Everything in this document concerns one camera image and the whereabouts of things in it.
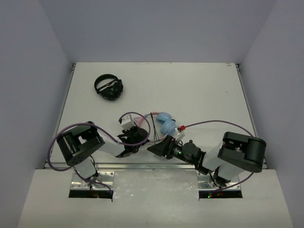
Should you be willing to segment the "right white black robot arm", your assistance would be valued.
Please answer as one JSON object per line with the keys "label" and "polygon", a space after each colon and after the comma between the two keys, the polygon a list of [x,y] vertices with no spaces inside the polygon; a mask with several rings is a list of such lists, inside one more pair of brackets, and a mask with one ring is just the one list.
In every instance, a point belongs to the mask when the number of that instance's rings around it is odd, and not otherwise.
{"label": "right white black robot arm", "polygon": [[192,140],[181,143],[172,136],[167,136],[147,150],[168,160],[176,158],[190,164],[199,173],[210,174],[212,180],[224,188],[244,171],[262,171],[266,142],[253,136],[226,132],[222,141],[208,152],[204,152]]}

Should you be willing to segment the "pink blue cat-ear headphones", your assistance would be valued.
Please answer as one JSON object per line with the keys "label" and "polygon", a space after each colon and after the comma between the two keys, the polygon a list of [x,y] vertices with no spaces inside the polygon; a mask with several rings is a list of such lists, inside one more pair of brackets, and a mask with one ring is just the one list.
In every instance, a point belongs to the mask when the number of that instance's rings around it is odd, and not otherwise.
{"label": "pink blue cat-ear headphones", "polygon": [[169,113],[166,112],[151,112],[149,114],[144,114],[145,118],[150,117],[152,121],[154,121],[154,117],[156,117],[156,122],[161,125],[159,137],[157,130],[153,128],[154,139],[150,140],[149,143],[158,143],[165,139],[166,136],[171,136],[174,129],[177,128],[176,121],[172,118]]}

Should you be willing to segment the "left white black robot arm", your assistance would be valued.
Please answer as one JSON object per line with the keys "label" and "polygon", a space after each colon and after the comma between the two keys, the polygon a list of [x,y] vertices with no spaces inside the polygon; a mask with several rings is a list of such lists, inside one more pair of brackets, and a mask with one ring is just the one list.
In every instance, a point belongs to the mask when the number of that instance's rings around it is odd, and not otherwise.
{"label": "left white black robot arm", "polygon": [[108,153],[116,158],[125,158],[139,151],[149,142],[149,132],[134,121],[122,124],[122,134],[113,141],[104,139],[97,127],[89,121],[74,125],[72,129],[58,135],[56,142],[69,167],[74,168],[83,180],[94,181],[97,170],[90,156],[96,151]]}

